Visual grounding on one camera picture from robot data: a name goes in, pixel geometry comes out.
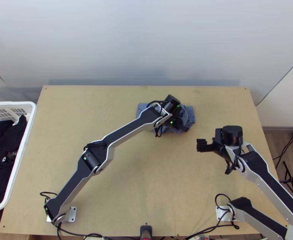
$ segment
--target plywood tabletop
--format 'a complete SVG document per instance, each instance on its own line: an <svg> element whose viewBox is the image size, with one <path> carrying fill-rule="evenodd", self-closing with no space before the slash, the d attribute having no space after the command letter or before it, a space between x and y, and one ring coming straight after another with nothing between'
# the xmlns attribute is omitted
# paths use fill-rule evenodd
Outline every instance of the plywood tabletop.
<svg viewBox="0 0 293 240"><path fill-rule="evenodd" d="M55 235L46 222L42 191L59 192L77 167L83 147L135 119L138 103L168 94L191 105L196 123L182 134L142 132L115 149L114 160L73 200L76 221L63 228L82 234L138 236L141 225L155 236L186 236L217 223L214 197L249 198L258 210L285 223L273 204L238 172L224 175L225 161L196 151L196 139L210 143L215 129L243 127L250 142L276 176L250 91L242 87L44 86L24 157L0 232ZM212 234L250 234L218 228Z"/></svg>

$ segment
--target blue fabric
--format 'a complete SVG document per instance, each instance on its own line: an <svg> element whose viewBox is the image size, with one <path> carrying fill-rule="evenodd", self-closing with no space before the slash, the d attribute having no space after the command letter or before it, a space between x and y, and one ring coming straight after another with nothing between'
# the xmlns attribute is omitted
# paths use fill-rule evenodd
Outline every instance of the blue fabric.
<svg viewBox="0 0 293 240"><path fill-rule="evenodd" d="M140 116L140 113L147 108L147 103L139 103L138 104L138 109L136 110L136 117L138 118ZM194 117L194 112L193 112L193 107L192 106L185 106L183 104L180 104L182 107L182 110L179 114L179 117L182 120L182 123L184 126L187 128L190 128L194 123L195 123L195 117ZM176 128L170 128L167 126L163 126L162 133L168 133L168 132L174 132L174 133L181 133L183 132L180 129Z"/></svg>

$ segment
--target black tripod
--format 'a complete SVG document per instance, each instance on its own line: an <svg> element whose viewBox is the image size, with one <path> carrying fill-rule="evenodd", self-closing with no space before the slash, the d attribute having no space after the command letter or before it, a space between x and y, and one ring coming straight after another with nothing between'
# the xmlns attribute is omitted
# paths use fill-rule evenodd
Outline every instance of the black tripod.
<svg viewBox="0 0 293 240"><path fill-rule="evenodd" d="M288 188L293 192L293 177L291 176L285 161L283 161L283 165L285 167L285 177L284 177L284 180L281 180L280 182L286 184Z"/></svg>

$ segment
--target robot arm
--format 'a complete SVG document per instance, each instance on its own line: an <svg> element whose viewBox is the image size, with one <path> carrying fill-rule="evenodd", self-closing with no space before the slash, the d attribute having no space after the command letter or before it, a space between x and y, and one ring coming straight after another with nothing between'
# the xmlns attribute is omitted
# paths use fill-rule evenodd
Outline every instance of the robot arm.
<svg viewBox="0 0 293 240"><path fill-rule="evenodd" d="M225 126L216 129L212 144L205 139L197 139L198 152L211 152L220 155L228 164L226 174L238 170L247 180L254 182L273 202L288 221L282 226L260 211L254 209L247 198L238 198L227 205L234 218L247 222L270 240L293 240L293 197L269 172L268 165L254 147L243 141L240 126Z"/></svg>
<svg viewBox="0 0 293 240"><path fill-rule="evenodd" d="M106 135L102 140L87 144L78 160L76 172L56 198L45 203L44 208L49 221L57 226L66 218L70 212L71 201L92 176L100 174L108 166L113 159L116 146L143 130L152 130L160 126L182 129L179 118L181 110L180 102L168 95L164 101L151 102L148 108L143 110L134 121Z"/></svg>

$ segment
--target white laundry basket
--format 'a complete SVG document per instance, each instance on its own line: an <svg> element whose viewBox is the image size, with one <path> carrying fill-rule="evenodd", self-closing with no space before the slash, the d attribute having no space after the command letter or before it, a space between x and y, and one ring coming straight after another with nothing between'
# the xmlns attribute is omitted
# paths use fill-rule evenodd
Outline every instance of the white laundry basket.
<svg viewBox="0 0 293 240"><path fill-rule="evenodd" d="M16 154L15 162L11 172L11 176L6 187L4 199L0 203L0 210L6 206L10 199L10 195L13 189L13 184L18 173L18 169L23 157L26 143L31 131L33 120L36 113L36 104L33 102L0 102L0 121L2 120L13 120L16 121L21 115L26 115L30 113L30 118L26 125L26 129L23 138L20 143L19 150Z"/></svg>

